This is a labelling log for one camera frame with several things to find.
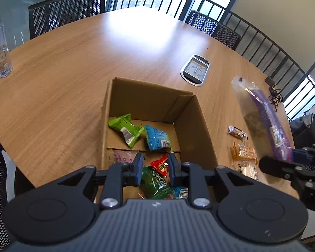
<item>blue snack packet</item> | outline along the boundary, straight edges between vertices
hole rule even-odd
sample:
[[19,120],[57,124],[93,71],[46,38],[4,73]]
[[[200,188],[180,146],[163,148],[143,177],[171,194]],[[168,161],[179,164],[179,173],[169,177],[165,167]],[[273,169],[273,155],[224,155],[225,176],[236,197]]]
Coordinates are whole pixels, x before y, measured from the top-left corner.
[[168,134],[149,125],[146,125],[145,129],[150,150],[160,150],[163,148],[166,148],[169,151],[172,150]]
[[172,187],[173,196],[175,199],[187,199],[188,198],[188,188],[183,186]]

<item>white logo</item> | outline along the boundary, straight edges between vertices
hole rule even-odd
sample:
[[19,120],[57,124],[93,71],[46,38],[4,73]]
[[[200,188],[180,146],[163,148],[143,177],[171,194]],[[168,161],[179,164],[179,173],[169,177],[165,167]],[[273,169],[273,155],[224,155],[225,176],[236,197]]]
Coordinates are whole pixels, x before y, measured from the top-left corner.
[[161,203],[159,203],[159,202],[157,202],[157,201],[156,201],[155,203],[152,203],[152,206],[153,206],[153,207],[158,207],[158,206],[160,206],[160,205],[161,205]]

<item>metal screw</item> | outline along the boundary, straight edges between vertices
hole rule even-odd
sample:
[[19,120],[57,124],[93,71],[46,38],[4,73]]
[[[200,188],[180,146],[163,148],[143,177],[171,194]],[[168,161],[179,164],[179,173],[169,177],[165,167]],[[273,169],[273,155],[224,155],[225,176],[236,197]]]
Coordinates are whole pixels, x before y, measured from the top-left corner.
[[196,198],[193,203],[198,207],[206,207],[210,204],[210,201],[207,198]]
[[118,204],[118,200],[114,198],[105,198],[101,204],[106,207],[114,207]]
[[313,187],[313,183],[311,183],[311,182],[306,182],[305,185],[306,185],[307,188],[312,188]]

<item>mesh office chair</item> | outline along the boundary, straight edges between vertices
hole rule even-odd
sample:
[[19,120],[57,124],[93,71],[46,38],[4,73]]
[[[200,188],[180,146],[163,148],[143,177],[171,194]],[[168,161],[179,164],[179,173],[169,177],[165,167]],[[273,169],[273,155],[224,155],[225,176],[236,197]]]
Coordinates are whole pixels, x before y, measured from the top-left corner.
[[0,250],[10,242],[1,218],[3,207],[15,196],[33,188],[0,144]]
[[105,12],[105,0],[49,0],[28,7],[33,39],[45,32]]
[[232,50],[236,50],[241,40],[241,36],[238,33],[195,10],[189,13],[185,22],[212,36]]

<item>cardboard box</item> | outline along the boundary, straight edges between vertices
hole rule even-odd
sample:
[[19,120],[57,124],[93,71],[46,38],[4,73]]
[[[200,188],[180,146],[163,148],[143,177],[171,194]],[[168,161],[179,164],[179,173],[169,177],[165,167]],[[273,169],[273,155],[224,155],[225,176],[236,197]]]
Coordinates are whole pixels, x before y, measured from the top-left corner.
[[[197,163],[207,170],[216,167],[210,135],[197,97],[192,92],[116,77],[108,84],[101,108],[101,169],[108,169],[113,164],[112,158],[108,158],[110,149],[143,152],[146,165],[162,157],[161,152],[149,151],[145,133],[130,148],[121,133],[108,126],[109,120],[127,113],[131,114],[135,126],[148,124],[165,131],[181,162]],[[138,189],[127,187],[123,193],[124,198],[137,198]]]

